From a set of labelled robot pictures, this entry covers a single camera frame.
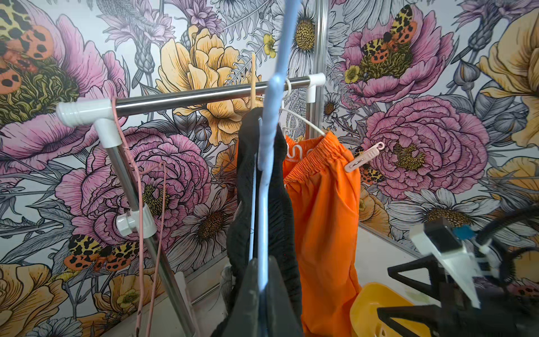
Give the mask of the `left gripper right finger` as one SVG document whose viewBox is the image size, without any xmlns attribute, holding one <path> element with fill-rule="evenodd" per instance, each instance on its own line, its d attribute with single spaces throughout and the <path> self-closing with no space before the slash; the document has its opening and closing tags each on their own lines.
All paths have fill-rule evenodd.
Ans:
<svg viewBox="0 0 539 337">
<path fill-rule="evenodd" d="M 269 257 L 268 262 L 266 310 L 268 336 L 303 336 L 303 328 L 293 310 L 278 263 L 273 256 Z"/>
</svg>

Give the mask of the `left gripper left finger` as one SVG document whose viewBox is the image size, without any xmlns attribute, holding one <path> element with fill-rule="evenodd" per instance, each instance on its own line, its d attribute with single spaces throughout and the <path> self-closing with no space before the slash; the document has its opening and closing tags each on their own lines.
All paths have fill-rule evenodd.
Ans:
<svg viewBox="0 0 539 337">
<path fill-rule="evenodd" d="M 233 288 L 232 312 L 223 323 L 221 336 L 258 336 L 261 293 L 258 286 L 258 259 L 248 262 Z"/>
</svg>

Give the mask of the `black shorts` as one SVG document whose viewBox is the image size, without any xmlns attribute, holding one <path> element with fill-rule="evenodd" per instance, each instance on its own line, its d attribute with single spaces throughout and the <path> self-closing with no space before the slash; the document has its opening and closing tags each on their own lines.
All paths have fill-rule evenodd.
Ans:
<svg viewBox="0 0 539 337">
<path fill-rule="evenodd" d="M 237 200 L 238 209 L 227 231 L 227 255 L 230 270 L 235 279 L 229 295 L 223 296 L 229 313 L 240 291 L 241 282 L 248 267 L 250 226 L 252 208 L 254 158 L 258 150 L 259 126 L 262 108 L 255 108 L 242 119 L 237 141 Z M 283 163 L 286 157 L 286 141 L 281 130 L 275 138 L 275 162 L 269 186 L 269 255 L 277 260 L 291 307 L 300 322 L 302 315 L 302 290 L 294 244 L 293 206 L 284 186 Z"/>
</svg>

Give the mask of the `pink hanger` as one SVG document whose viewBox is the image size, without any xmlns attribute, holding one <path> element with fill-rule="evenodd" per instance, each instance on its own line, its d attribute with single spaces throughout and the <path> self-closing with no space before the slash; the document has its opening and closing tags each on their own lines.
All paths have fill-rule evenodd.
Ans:
<svg viewBox="0 0 539 337">
<path fill-rule="evenodd" d="M 147 247 L 147 250 L 152 257 L 155 269 L 155 279 L 152 282 L 152 290 L 150 293 L 150 307 L 147 319 L 147 326 L 145 335 L 149 336 L 152 330 L 152 321 L 154 315 L 155 299 L 157 297 L 157 281 L 161 278 L 160 273 L 166 269 L 161 267 L 161 248 L 162 237 L 164 229 L 164 219 L 160 220 L 161 225 L 158 227 L 155 224 L 153 215 L 143 202 L 143 188 L 142 188 L 142 175 L 145 171 L 141 171 L 139 166 L 131 154 L 131 149 L 126 140 L 126 136 L 122 131 L 122 127 L 119 124 L 119 117 L 116 109 L 117 100 L 112 98 L 112 114 L 113 120 L 116 125 L 116 133 L 120 137 L 122 144 L 119 146 L 119 164 L 116 165 L 117 176 L 119 178 L 125 178 L 126 183 L 122 183 L 122 188 L 128 203 L 130 205 L 129 216 L 136 218 L 136 227 L 131 227 L 130 230 L 136 231 L 139 238 L 139 273 L 143 274 L 143 247 Z"/>
</svg>

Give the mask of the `blue hanger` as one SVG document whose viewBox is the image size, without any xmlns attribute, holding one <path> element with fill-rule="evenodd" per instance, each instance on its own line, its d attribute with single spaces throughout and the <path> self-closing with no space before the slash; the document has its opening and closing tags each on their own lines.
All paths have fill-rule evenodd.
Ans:
<svg viewBox="0 0 539 337">
<path fill-rule="evenodd" d="M 257 180 L 255 225 L 257 238 L 257 285 L 260 295 L 265 293 L 269 282 L 269 189 L 275 161 L 275 138 L 279 121 L 279 109 L 284 94 L 285 79 L 289 70 L 289 58 L 297 25 L 300 1 L 286 1 L 282 33 L 279 39 L 275 71 L 268 81 L 262 117 L 259 119 L 259 144 L 257 170 L 261 172 Z"/>
</svg>

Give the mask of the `yellow clothespin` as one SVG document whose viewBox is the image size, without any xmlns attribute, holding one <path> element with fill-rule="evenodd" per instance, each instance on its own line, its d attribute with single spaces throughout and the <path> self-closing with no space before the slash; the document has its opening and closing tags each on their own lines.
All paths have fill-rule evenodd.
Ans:
<svg viewBox="0 0 539 337">
<path fill-rule="evenodd" d="M 255 101 L 256 101 L 256 55 L 253 52 L 251 54 L 251 91 L 250 91 L 250 109 L 255 108 Z"/>
</svg>

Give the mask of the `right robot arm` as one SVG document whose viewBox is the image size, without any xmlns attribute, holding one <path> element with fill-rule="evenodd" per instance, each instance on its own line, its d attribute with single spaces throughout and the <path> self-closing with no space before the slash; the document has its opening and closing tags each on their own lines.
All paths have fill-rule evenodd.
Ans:
<svg viewBox="0 0 539 337">
<path fill-rule="evenodd" d="M 538 220 L 538 206 L 492 220 L 470 243 L 441 217 L 416 226 L 410 237 L 422 258 L 388 268 L 388 275 L 439 301 L 438 305 L 378 308 L 380 321 L 400 336 L 416 336 L 405 321 L 422 324 L 430 336 L 537 336 L 538 290 L 515 293 L 515 259 L 538 251 L 508 251 L 494 236 L 510 225 Z"/>
</svg>

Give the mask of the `orange shorts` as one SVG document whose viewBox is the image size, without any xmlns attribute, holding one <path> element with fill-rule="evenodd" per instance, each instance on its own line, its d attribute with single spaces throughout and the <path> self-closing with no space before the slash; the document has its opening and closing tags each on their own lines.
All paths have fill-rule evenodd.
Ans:
<svg viewBox="0 0 539 337">
<path fill-rule="evenodd" d="M 360 175 L 345 171 L 353 156 L 333 133 L 299 146 L 304 157 L 284 159 L 283 174 L 293 206 L 303 336 L 351 336 L 350 309 L 361 290 L 355 270 Z"/>
</svg>

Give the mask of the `white hanger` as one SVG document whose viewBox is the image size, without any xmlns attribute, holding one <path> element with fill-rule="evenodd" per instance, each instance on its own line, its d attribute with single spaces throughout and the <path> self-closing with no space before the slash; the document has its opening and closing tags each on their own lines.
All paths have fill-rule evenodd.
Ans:
<svg viewBox="0 0 539 337">
<path fill-rule="evenodd" d="M 285 91 L 283 99 L 289 97 L 291 95 L 291 92 L 292 92 L 292 85 L 291 85 L 291 82 L 289 81 L 288 78 L 285 79 L 285 83 L 286 83 L 286 91 Z M 309 119 L 306 119 L 306 118 L 304 118 L 304 116 L 299 115 L 298 113 L 287 109 L 285 107 L 285 102 L 284 101 L 282 101 L 282 103 L 281 103 L 281 110 L 289 113 L 290 115 L 293 115 L 294 117 L 296 117 L 297 119 L 300 119 L 301 121 L 303 121 L 306 124 L 306 128 L 305 128 L 305 137 L 306 138 L 310 135 L 310 132 L 312 130 L 314 130 L 315 132 L 319 133 L 322 136 L 326 135 L 325 131 L 323 131 L 322 129 L 315 126 Z"/>
</svg>

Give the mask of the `clothes rack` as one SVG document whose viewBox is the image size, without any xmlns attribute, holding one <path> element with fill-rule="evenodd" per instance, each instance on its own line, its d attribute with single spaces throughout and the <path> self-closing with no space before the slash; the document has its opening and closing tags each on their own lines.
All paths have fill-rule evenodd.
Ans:
<svg viewBox="0 0 539 337">
<path fill-rule="evenodd" d="M 311 74 L 300 79 L 289 80 L 293 88 L 306 88 L 309 94 L 314 94 L 316 88 L 325 83 L 325 76 L 322 73 Z M 265 96 L 265 90 L 268 82 L 256 84 L 256 92 L 261 91 Z M 246 95 L 247 91 L 251 91 L 251 87 L 245 85 L 225 86 L 217 88 L 199 89 L 184 93 L 148 95 L 136 98 L 120 99 L 116 102 L 118 117 L 128 117 L 131 115 L 141 115 L 158 110 L 168 110 L 172 108 L 183 108 L 200 103 L 214 103 L 224 101 L 229 98 L 239 98 Z M 100 99 L 92 101 L 83 101 L 81 103 L 59 103 L 56 108 L 57 115 L 61 122 L 68 127 L 93 125 L 98 132 L 98 137 L 101 145 L 107 151 L 113 168 L 116 170 L 116 165 L 119 164 L 119 146 L 122 141 L 116 133 L 117 128 L 113 120 L 111 99 Z M 258 192 L 257 180 L 261 176 L 261 172 L 257 170 L 257 162 L 254 168 L 254 187 L 253 195 L 256 205 L 256 195 Z M 120 184 L 126 183 L 125 178 L 119 178 Z M 124 237 L 136 232 L 130 230 L 131 227 L 136 227 L 136 218 L 129 216 L 130 209 L 116 221 L 117 229 Z M 255 232 L 255 225 L 252 223 L 251 229 Z M 195 323 L 191 317 L 190 311 L 184 302 L 182 293 L 178 288 L 178 284 L 171 271 L 168 260 L 161 256 L 161 267 L 163 271 L 162 278 L 165 281 L 165 290 L 171 299 L 173 309 L 179 319 L 181 327 L 186 336 L 194 336 Z M 265 293 L 261 295 L 261 299 L 266 298 Z"/>
</svg>

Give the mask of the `pink clothespin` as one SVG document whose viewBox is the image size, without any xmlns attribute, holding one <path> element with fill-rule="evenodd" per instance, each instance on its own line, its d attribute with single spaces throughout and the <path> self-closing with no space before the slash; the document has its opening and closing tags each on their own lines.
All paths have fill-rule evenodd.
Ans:
<svg viewBox="0 0 539 337">
<path fill-rule="evenodd" d="M 378 142 L 374 146 L 370 147 L 368 150 L 365 150 L 358 157 L 355 157 L 351 162 L 345 166 L 346 172 L 353 172 L 359 167 L 362 167 L 365 164 L 368 164 L 374 158 L 379 156 L 380 152 L 385 149 L 385 144 L 383 142 Z"/>
</svg>

